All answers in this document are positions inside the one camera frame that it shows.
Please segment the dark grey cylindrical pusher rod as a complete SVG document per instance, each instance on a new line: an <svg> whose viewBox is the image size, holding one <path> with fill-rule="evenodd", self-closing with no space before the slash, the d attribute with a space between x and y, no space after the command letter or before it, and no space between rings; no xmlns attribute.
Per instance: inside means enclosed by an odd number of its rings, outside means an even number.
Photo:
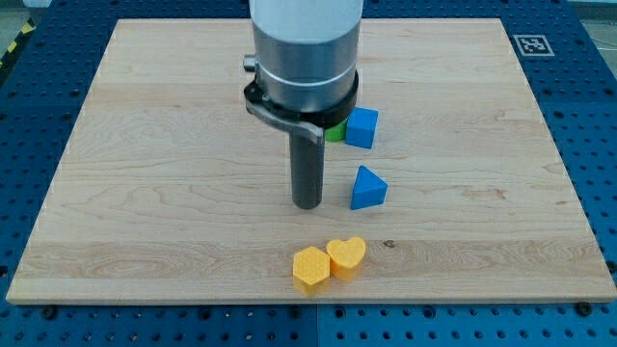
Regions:
<svg viewBox="0 0 617 347"><path fill-rule="evenodd" d="M313 209L322 201L324 143L305 137L289 137L292 199L302 209Z"/></svg>

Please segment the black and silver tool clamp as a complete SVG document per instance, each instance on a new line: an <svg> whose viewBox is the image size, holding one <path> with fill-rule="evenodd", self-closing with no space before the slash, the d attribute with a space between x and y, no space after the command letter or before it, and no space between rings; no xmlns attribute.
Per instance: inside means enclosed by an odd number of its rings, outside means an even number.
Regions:
<svg viewBox="0 0 617 347"><path fill-rule="evenodd" d="M300 136L323 146L325 130L338 126L353 112L359 88L357 72L351 91L338 104L317 112L299 112L285 109L270 100L254 79L244 90L247 111L259 120L280 131Z"/></svg>

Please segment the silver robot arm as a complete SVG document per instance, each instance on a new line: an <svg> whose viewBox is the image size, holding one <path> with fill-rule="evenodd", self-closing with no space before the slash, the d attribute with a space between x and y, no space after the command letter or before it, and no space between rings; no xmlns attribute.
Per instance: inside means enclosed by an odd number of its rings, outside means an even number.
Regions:
<svg viewBox="0 0 617 347"><path fill-rule="evenodd" d="M251 0L247 111L287 133L292 200L322 201L325 134L353 111L362 0Z"/></svg>

